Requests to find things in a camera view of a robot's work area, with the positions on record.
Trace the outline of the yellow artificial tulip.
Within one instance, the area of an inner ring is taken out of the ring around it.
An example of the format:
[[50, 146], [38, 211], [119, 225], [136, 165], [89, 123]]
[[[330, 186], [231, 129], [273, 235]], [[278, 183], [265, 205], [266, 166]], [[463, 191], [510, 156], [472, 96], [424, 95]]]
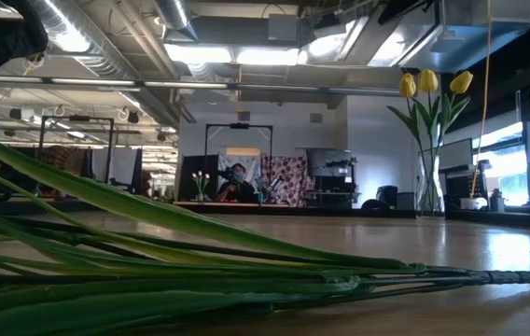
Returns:
[[439, 88], [439, 83], [436, 74], [429, 69], [424, 70], [419, 76], [419, 89], [426, 93], [427, 105], [423, 106], [422, 103], [418, 103], [418, 111], [423, 119], [426, 133], [428, 137], [428, 153], [429, 153], [429, 166], [426, 169], [427, 188], [426, 193], [429, 199], [428, 214], [430, 216], [435, 215], [435, 196], [436, 187], [434, 186], [434, 168], [435, 168], [435, 155], [434, 155], [434, 142], [437, 134], [437, 117], [438, 108], [431, 99], [431, 93]]
[[419, 130], [419, 115], [416, 105], [413, 102], [413, 96], [416, 93], [416, 84], [410, 73], [404, 74], [398, 85], [399, 94], [406, 100], [407, 112], [402, 113], [398, 108], [388, 106], [387, 108], [407, 127], [418, 146], [418, 179], [417, 190], [415, 191], [415, 210], [418, 217], [422, 217], [427, 210], [428, 182], [425, 159], [423, 158], [423, 145], [421, 133]]
[[449, 85], [449, 92], [439, 94], [433, 101], [438, 108], [437, 134], [434, 142], [435, 158], [439, 157], [439, 147], [447, 130], [454, 124], [455, 120], [469, 104], [470, 98], [465, 96], [459, 102], [455, 101], [457, 95], [464, 95], [473, 79], [469, 71], [457, 75]]

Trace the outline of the white blossom spray green stems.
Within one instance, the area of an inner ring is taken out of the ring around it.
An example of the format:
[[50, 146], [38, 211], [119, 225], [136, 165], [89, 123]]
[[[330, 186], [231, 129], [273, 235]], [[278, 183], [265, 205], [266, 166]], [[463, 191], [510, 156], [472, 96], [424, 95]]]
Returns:
[[[115, 215], [212, 245], [169, 243], [74, 219], [0, 216], [0, 240], [41, 259], [0, 255], [0, 336], [108, 336], [218, 317], [266, 315], [460, 287], [530, 284], [528, 271], [472, 271], [294, 245], [72, 175], [0, 144], [0, 161]], [[0, 176], [0, 185], [18, 186]]]

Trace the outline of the small vase with pale tulips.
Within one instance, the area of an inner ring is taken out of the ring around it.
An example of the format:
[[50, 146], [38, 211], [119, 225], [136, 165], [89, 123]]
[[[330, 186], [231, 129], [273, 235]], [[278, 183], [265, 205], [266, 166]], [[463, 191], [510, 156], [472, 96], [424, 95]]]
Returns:
[[197, 200], [199, 203], [203, 203], [205, 201], [205, 189], [210, 182], [210, 175], [198, 171], [192, 174], [192, 180], [197, 187]]

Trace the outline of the purple circle patterned cloth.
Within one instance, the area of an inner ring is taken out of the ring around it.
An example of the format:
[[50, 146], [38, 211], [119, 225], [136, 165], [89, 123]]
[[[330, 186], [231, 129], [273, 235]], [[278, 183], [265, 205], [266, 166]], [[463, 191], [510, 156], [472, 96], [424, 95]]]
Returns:
[[262, 181], [268, 185], [276, 178], [280, 182], [275, 187], [275, 200], [287, 203], [290, 207], [304, 207], [305, 191], [312, 183], [307, 175], [307, 156], [260, 157]]

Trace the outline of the person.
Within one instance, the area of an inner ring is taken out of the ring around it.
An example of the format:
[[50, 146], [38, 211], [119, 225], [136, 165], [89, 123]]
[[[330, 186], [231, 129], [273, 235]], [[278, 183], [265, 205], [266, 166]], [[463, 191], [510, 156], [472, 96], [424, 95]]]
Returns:
[[219, 202], [256, 203], [258, 196], [252, 184], [244, 179], [246, 169], [240, 163], [230, 168], [230, 177], [218, 191], [216, 199]]

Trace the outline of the black shelf cart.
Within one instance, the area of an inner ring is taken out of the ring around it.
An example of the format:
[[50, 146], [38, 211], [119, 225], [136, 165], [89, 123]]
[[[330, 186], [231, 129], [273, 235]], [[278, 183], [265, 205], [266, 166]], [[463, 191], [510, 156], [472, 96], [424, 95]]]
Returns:
[[307, 173], [313, 182], [305, 191], [307, 207], [351, 209], [357, 197], [356, 158], [350, 150], [308, 148]]

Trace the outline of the black panel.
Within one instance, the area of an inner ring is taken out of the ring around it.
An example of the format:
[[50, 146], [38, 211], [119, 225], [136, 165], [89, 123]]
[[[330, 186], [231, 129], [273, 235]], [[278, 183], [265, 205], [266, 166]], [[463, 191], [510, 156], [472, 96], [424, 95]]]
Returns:
[[185, 156], [182, 159], [179, 178], [179, 201], [198, 201], [197, 187], [192, 180], [192, 174], [198, 171], [210, 175], [210, 182], [205, 189], [205, 202], [213, 201], [216, 198], [218, 190], [218, 156]]

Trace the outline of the bright ceiling light panel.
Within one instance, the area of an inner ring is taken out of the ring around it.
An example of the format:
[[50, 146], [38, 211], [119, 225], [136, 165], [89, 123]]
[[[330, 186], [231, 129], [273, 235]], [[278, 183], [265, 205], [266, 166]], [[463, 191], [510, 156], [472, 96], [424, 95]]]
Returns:
[[289, 65], [297, 64], [298, 49], [242, 49], [236, 57], [236, 62], [250, 65]]
[[232, 56], [224, 47], [197, 47], [180, 46], [174, 44], [164, 45], [169, 57], [176, 62], [200, 63], [230, 63]]

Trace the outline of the grey ceiling box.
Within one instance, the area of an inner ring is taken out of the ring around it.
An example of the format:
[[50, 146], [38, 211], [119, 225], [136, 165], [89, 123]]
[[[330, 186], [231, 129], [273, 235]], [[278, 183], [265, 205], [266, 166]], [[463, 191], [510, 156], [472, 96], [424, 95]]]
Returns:
[[297, 39], [297, 21], [293, 15], [270, 14], [268, 17], [268, 39], [294, 42]]

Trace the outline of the grey bin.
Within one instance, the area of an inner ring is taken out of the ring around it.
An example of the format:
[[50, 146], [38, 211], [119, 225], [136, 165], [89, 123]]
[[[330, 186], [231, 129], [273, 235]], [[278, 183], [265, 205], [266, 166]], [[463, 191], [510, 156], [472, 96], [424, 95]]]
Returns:
[[399, 192], [396, 209], [414, 211], [416, 209], [415, 194], [413, 192]]

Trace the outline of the white panel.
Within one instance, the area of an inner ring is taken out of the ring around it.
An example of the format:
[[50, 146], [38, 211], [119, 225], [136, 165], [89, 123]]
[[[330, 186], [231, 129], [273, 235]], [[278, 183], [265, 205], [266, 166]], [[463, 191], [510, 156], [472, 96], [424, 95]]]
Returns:
[[91, 172], [95, 180], [133, 191], [137, 179], [140, 151], [129, 147], [102, 148], [91, 151]]

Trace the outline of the white round container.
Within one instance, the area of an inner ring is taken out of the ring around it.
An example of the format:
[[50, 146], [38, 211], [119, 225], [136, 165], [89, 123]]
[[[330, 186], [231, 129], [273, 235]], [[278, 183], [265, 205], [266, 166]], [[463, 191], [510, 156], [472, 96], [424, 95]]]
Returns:
[[487, 205], [487, 200], [482, 197], [460, 199], [461, 210], [482, 210], [482, 208], [486, 207]]

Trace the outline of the large metal ceiling hood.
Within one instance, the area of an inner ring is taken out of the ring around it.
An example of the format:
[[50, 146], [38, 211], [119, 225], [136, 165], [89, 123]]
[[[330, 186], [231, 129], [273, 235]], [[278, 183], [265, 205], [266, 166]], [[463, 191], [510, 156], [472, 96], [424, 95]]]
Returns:
[[530, 29], [530, 0], [380, 0], [369, 67], [455, 73]]

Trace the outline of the small spiral ceiling duct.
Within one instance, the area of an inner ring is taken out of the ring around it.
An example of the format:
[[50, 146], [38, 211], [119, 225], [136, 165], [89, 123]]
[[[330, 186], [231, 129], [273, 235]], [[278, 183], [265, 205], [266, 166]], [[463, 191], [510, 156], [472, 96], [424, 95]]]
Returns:
[[164, 42], [197, 42], [185, 0], [154, 0], [162, 24]]

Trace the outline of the large spiral ceiling duct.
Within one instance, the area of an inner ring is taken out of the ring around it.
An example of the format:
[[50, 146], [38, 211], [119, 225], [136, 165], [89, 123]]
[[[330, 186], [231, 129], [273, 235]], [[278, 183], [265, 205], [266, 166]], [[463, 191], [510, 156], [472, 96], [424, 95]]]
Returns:
[[98, 79], [140, 77], [75, 0], [26, 0], [40, 17], [53, 45], [74, 52], [75, 59]]

